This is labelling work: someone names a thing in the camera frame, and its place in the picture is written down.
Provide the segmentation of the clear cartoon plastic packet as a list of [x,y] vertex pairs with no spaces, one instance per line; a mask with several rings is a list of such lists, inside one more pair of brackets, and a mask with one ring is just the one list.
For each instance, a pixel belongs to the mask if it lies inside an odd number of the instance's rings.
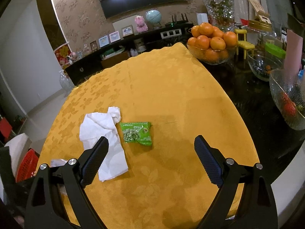
[[[67,160],[65,159],[52,159],[50,162],[50,167],[59,167],[59,166],[64,166],[67,163]],[[59,184],[59,191],[61,194],[67,196],[67,191],[64,185]]]

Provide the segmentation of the green pea snack packet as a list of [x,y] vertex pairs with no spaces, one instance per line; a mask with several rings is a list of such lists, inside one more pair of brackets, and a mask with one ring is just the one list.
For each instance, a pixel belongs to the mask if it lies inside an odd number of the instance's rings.
[[150,126],[150,122],[120,123],[124,142],[152,146]]

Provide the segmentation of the red plastic mesh basket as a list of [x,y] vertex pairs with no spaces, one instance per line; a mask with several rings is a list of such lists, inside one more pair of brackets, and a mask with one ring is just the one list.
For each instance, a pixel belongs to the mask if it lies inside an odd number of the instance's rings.
[[16,182],[21,182],[33,177],[37,164],[39,160],[39,155],[33,149],[29,149],[26,155],[24,156],[18,172],[15,178]]

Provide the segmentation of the white cushioned sofa bench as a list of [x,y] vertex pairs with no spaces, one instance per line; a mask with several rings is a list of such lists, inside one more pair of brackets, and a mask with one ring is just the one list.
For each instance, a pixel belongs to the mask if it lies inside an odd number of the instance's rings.
[[5,147],[9,147],[9,153],[11,157],[11,166],[14,177],[17,176],[19,166],[31,147],[32,141],[25,133],[19,134],[5,144]]

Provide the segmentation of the red chair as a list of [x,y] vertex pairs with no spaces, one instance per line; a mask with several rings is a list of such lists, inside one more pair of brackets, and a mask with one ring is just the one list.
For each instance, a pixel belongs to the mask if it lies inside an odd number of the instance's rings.
[[8,122],[8,120],[6,120],[6,118],[2,118],[0,121],[0,133],[1,133],[1,139],[6,142],[8,141],[10,134],[12,132],[12,126],[10,125],[10,123]]

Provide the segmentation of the clear large water bottle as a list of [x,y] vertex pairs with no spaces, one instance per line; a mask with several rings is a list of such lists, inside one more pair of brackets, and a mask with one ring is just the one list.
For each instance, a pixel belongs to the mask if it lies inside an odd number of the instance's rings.
[[59,71],[59,83],[67,95],[69,95],[75,87],[71,79],[66,76],[63,70]]

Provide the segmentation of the glass bowl with strawberries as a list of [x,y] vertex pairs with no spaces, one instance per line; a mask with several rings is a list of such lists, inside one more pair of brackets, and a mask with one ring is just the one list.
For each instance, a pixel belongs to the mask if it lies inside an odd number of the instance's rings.
[[273,70],[269,86],[274,104],[285,122],[294,130],[304,130],[304,77]]

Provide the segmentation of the black tv cabinet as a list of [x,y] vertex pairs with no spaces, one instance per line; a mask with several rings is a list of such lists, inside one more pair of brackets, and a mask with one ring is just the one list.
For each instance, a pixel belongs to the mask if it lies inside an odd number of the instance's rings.
[[193,23],[179,23],[171,27],[130,35],[77,60],[66,68],[66,72],[77,86],[93,74],[113,67],[136,54],[172,46],[178,42],[186,44],[191,36],[191,27]]

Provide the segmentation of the small yellow toy chair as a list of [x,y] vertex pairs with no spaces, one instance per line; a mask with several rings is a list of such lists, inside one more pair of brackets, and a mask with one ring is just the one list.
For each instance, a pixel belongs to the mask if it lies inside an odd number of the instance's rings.
[[[237,35],[237,46],[236,54],[239,53],[239,48],[243,49],[243,59],[246,60],[247,52],[250,50],[252,53],[254,52],[255,45],[247,41],[247,30],[243,29],[234,29],[235,34]],[[239,35],[243,35],[243,40],[239,40]]]

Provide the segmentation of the glass bowl of oranges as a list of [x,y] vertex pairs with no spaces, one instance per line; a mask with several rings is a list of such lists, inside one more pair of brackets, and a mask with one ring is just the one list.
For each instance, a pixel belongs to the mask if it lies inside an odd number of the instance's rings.
[[200,61],[218,65],[231,60],[237,52],[238,36],[233,31],[222,31],[208,22],[190,29],[187,48]]

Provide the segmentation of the white router box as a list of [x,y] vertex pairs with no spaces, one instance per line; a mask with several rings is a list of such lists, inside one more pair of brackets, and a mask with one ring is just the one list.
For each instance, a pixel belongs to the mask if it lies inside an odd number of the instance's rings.
[[202,23],[208,23],[208,15],[206,13],[197,14],[197,24],[201,25]]

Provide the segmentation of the pink plush toy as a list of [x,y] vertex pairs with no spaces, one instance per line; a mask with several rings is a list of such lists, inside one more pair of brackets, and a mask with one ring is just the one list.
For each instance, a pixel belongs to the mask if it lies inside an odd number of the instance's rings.
[[145,20],[144,20],[144,17],[143,17],[143,16],[137,15],[137,16],[134,18],[134,21],[135,21],[135,24],[136,24],[136,31],[137,31],[138,33],[143,33],[143,32],[148,31],[148,26],[147,26],[147,24],[145,23]]

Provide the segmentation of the crystal vase with roses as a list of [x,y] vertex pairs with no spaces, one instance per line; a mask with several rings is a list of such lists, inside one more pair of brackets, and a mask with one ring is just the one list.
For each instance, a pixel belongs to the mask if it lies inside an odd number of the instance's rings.
[[210,24],[220,30],[234,30],[234,0],[203,0]]

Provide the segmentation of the light blue globe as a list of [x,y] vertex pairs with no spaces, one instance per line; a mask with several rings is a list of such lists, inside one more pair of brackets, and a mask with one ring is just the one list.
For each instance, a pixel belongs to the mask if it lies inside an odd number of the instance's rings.
[[158,10],[149,10],[145,14],[146,21],[153,28],[161,27],[162,14]]

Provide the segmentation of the red festive wall poster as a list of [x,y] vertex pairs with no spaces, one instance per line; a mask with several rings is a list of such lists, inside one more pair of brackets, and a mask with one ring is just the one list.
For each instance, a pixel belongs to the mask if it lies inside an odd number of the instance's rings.
[[67,56],[70,55],[71,50],[67,43],[62,44],[58,48],[54,50],[54,54],[56,56],[57,61],[59,62],[59,65],[61,67],[64,67],[69,63],[69,60],[67,59]]

